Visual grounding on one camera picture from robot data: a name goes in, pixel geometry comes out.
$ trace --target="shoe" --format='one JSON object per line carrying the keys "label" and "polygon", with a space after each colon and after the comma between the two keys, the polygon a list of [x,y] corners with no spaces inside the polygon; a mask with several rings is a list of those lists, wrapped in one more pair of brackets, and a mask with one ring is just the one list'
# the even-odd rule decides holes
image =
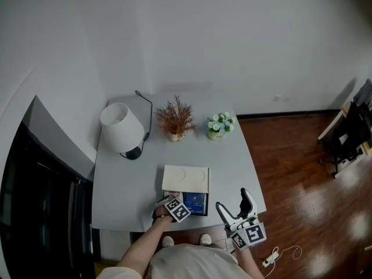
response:
{"label": "shoe", "polygon": [[162,247],[167,248],[172,246],[174,246],[173,239],[170,236],[166,235],[162,240]]}
{"label": "shoe", "polygon": [[209,234],[202,234],[199,238],[199,245],[200,246],[205,246],[209,245],[212,243],[212,238],[210,237]]}

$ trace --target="red-brown plant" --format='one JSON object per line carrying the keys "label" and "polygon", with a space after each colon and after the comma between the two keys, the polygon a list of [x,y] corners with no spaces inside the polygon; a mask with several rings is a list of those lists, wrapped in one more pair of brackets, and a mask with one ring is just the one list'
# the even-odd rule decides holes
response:
{"label": "red-brown plant", "polygon": [[180,97],[175,95],[176,102],[167,101],[165,107],[156,108],[156,117],[160,124],[158,126],[164,134],[175,134],[184,137],[185,134],[195,129],[192,117],[192,106],[181,103]]}

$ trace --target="white cable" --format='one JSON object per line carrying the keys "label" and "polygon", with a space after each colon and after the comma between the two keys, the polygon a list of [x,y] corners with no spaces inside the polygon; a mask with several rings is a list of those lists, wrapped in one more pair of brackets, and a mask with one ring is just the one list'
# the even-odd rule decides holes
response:
{"label": "white cable", "polygon": [[[300,246],[298,246],[298,245],[294,245],[294,246],[291,246],[291,247],[289,247],[289,248],[287,248],[287,249],[284,249],[282,252],[281,252],[281,254],[280,254],[280,256],[276,259],[276,260],[274,260],[274,267],[273,267],[273,269],[265,276],[265,278],[267,277],[267,276],[269,276],[273,271],[274,271],[274,269],[275,269],[275,262],[277,262],[278,260],[279,260],[279,258],[282,256],[282,254],[283,254],[283,252],[284,251],[286,251],[286,250],[289,250],[289,249],[291,249],[291,248],[293,248],[293,247],[296,247],[296,249],[293,251],[293,254],[292,254],[292,257],[293,257],[293,259],[294,260],[298,260],[300,257],[301,257],[301,255],[302,255],[302,248],[300,247]],[[295,257],[295,252],[297,251],[297,249],[300,249],[300,255],[298,256],[298,257]],[[275,247],[274,249],[273,249],[273,251],[271,252],[271,255],[274,257],[274,252],[275,251],[277,251],[277,252],[279,252],[279,247]]]}

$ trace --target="black chair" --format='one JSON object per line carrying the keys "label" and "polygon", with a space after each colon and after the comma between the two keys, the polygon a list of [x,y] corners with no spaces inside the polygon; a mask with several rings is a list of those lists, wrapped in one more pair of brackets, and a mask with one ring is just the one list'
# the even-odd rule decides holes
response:
{"label": "black chair", "polygon": [[363,153],[358,147],[371,139],[371,127],[372,114],[368,106],[365,103],[360,106],[352,103],[346,118],[333,131],[331,142],[320,140],[333,156],[335,164],[333,176],[338,173],[338,165],[341,162],[352,161]]}

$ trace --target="person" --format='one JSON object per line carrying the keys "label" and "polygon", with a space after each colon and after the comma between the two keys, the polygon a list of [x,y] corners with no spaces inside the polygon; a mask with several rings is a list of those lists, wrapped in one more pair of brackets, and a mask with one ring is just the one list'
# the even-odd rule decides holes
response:
{"label": "person", "polygon": [[124,254],[116,267],[105,268],[98,279],[264,279],[249,249],[240,251],[234,244],[237,258],[212,243],[202,234],[199,246],[174,246],[171,237],[162,240],[162,249],[155,255],[163,232],[173,221],[164,208],[155,210],[155,221]]}

